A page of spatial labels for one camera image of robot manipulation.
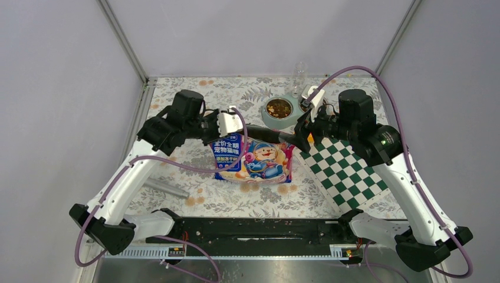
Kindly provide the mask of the pink pet food bag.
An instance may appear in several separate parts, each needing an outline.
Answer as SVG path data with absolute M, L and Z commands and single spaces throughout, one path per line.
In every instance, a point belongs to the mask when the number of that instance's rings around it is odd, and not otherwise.
M 218 169 L 228 167 L 244 152 L 238 164 L 215 173 L 215 179 L 241 183 L 290 183 L 292 181 L 292 152 L 290 143 L 269 143 L 232 133 L 210 144 Z

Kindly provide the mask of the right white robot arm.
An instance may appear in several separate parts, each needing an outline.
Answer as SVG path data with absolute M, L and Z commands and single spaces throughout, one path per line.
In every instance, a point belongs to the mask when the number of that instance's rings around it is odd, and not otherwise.
M 311 149 L 308 137 L 316 145 L 325 138 L 347 142 L 388 186 L 408 221 L 407 226 L 398 227 L 353 209 L 340 218 L 340 239 L 347 243 L 358 238 L 375 241 L 394 250 L 417 272 L 440 264 L 456 249 L 462 250 L 473 238 L 471 230 L 454 223 L 435 201 L 413 167 L 401 133 L 377 122 L 373 99 L 361 89 L 342 91 L 338 111 L 329 114 L 323 95 L 319 87 L 310 87 L 300 100 L 306 112 L 298 118 L 294 133 L 281 134 L 280 138 L 305 153 Z

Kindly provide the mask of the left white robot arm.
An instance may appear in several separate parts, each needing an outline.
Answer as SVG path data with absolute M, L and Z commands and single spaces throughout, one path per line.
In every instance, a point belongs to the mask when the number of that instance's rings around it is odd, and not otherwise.
M 69 216 L 80 227 L 75 258 L 80 258 L 84 236 L 112 255 L 149 237 L 178 241 L 183 227 L 173 216 L 162 210 L 128 215 L 129 204 L 160 162 L 192 169 L 168 159 L 185 141 L 200 140 L 208 145 L 241 128 L 241 119 L 233 110 L 207 110 L 203 95 L 190 90 L 177 92 L 171 105 L 144 122 L 129 155 L 105 187 L 86 204 L 76 203 L 70 209 Z

